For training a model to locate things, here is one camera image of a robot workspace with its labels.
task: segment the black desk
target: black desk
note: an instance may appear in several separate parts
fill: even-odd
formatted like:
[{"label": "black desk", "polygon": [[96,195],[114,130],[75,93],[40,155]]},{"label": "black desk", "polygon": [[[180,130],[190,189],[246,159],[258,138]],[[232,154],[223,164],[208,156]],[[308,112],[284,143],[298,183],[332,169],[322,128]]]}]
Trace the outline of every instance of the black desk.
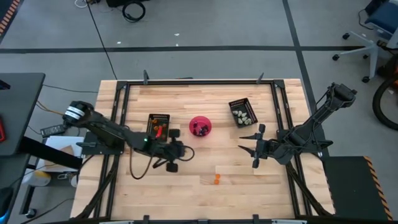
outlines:
[{"label": "black desk", "polygon": [[78,169],[81,159],[58,151],[24,136],[33,109],[39,97],[45,75],[43,73],[0,73],[0,80],[8,83],[9,90],[0,90],[0,116],[6,140],[0,142],[0,188],[14,188],[9,211],[0,217],[0,224],[7,223],[14,206],[22,179],[29,167],[30,155],[56,164]]}]

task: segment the wooden tabletop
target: wooden tabletop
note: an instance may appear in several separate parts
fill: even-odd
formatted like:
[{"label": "wooden tabletop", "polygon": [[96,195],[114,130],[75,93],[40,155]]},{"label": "wooden tabletop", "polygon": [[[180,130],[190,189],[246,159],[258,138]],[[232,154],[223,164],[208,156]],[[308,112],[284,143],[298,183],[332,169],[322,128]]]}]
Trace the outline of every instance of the wooden tabletop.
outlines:
[{"label": "wooden tabletop", "polygon": [[[309,116],[299,79],[285,80],[294,125]],[[110,117],[116,81],[102,81],[95,110]],[[118,117],[120,119],[121,94]],[[282,97],[278,91],[281,108]],[[259,123],[238,129],[232,119],[228,102],[249,98]],[[165,166],[150,168],[141,180],[129,173],[129,149],[119,163],[113,203],[113,220],[178,219],[251,219],[293,218],[292,202],[285,167],[274,159],[261,160],[258,169],[251,168],[252,158],[238,145],[254,148],[255,141],[239,139],[257,132],[258,124],[266,125],[264,139],[276,138],[277,120],[270,85],[156,85],[133,86],[130,89],[126,124],[135,131],[146,131],[149,113],[171,115],[170,128],[181,130],[179,138],[195,149],[189,162],[178,161],[178,173],[166,172]],[[212,123],[208,136],[198,138],[188,130],[195,116],[206,116]],[[282,109],[284,126],[287,127]],[[328,184],[321,161],[302,154],[307,186],[318,201],[334,213]],[[95,156],[80,172],[71,217],[78,215],[98,188],[103,156]],[[133,153],[132,170],[141,175],[149,158]],[[220,184],[215,185],[215,174]],[[300,210],[304,213],[298,189]],[[108,193],[105,193],[101,213],[104,214]]]}]

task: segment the concrete floor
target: concrete floor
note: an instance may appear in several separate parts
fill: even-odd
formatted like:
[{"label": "concrete floor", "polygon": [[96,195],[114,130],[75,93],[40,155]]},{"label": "concrete floor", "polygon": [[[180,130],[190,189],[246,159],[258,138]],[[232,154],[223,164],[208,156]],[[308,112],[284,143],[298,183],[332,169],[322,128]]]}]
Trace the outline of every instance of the concrete floor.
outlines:
[{"label": "concrete floor", "polygon": [[[114,51],[109,53],[109,57],[119,79],[141,79],[143,69],[151,78],[257,78],[264,72],[264,78],[305,80],[310,103],[313,95],[315,99],[321,97],[331,82],[344,83],[356,89],[358,97],[355,104],[340,110],[323,125],[326,137],[335,142],[330,147],[330,154],[370,156],[391,212],[396,217],[398,179],[392,170],[398,169],[397,133],[379,124],[371,109],[371,100],[381,79],[375,78],[368,84],[361,82],[361,78],[368,74],[369,62],[360,55],[341,57],[334,62],[331,56],[336,52],[322,48],[304,52],[300,49],[300,46],[336,46],[335,50],[338,50],[339,46],[357,45],[353,40],[341,38],[349,30],[373,37],[371,31],[358,25],[357,13],[368,2],[151,0],[144,3],[147,8],[145,18],[135,24],[127,23],[121,13],[108,8],[105,1],[92,5],[91,9],[105,47]],[[288,8],[292,16],[290,22],[286,14]],[[177,44],[179,47],[276,48],[156,51],[156,47],[175,47]],[[118,52],[120,50],[115,48],[119,47],[150,47],[150,52]],[[97,50],[88,53],[83,48]],[[0,53],[4,49],[27,49],[28,54],[5,54],[3,51],[0,54],[0,72],[43,72],[47,75],[45,84],[96,91],[100,80],[114,78],[105,53],[98,50],[101,48],[88,8],[77,8],[73,0],[25,0],[0,43]],[[76,52],[65,53],[68,49]],[[43,87],[39,99],[53,110],[65,111],[71,100],[94,103],[96,95]],[[36,108],[30,126],[39,130],[61,122],[59,116]],[[76,135],[75,131],[71,130],[69,134]],[[31,130],[27,130],[26,135],[41,140]],[[17,214],[24,189],[21,188],[9,223],[26,220]],[[32,207],[39,213],[44,212],[73,196],[71,187],[42,188],[36,191]],[[64,203],[32,223],[66,220],[71,207],[72,202]]]}]

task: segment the black plastic crate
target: black plastic crate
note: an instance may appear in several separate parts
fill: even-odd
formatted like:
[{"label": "black plastic crate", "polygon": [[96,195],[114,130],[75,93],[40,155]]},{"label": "black plastic crate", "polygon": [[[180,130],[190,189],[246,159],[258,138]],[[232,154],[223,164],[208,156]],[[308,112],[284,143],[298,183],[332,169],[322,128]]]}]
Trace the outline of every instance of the black plastic crate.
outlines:
[{"label": "black plastic crate", "polygon": [[163,126],[162,128],[162,135],[164,138],[160,137],[160,142],[166,142],[168,135],[169,135],[169,123],[170,123],[170,115],[169,114],[150,114],[148,117],[148,124],[147,124],[147,133],[151,138],[156,138],[157,131],[154,129],[156,126]]},{"label": "black plastic crate", "polygon": [[[253,108],[250,105],[249,99],[247,98],[243,98],[240,100],[235,100],[232,102],[229,102],[229,108],[231,109],[231,114],[235,120],[235,123],[237,125],[238,128],[243,128],[243,127],[247,127],[250,126],[252,124],[256,124],[258,122],[256,115],[254,114]],[[242,113],[247,113],[247,117],[251,119],[252,123],[251,124],[239,124],[238,123],[238,116],[234,115],[232,113],[232,111],[242,111]]]}]

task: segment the chair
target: chair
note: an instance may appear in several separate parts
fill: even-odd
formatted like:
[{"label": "chair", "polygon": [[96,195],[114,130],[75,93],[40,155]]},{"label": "chair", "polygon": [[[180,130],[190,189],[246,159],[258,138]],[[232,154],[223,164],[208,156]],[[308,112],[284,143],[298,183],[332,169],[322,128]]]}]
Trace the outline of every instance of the chair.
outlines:
[{"label": "chair", "polygon": [[365,24],[371,24],[377,32],[377,36],[380,38],[376,43],[368,40],[363,35],[359,35],[355,32],[346,33],[343,35],[343,39],[348,39],[353,36],[356,40],[364,45],[361,49],[350,50],[341,52],[333,56],[333,60],[337,61],[340,55],[347,54],[364,54],[363,58],[368,58],[370,55],[370,74],[362,78],[362,82],[367,83],[376,74],[376,64],[379,55],[379,47],[387,47],[394,49],[398,46],[398,4],[392,2],[386,2],[381,5],[369,18],[365,21]]}]

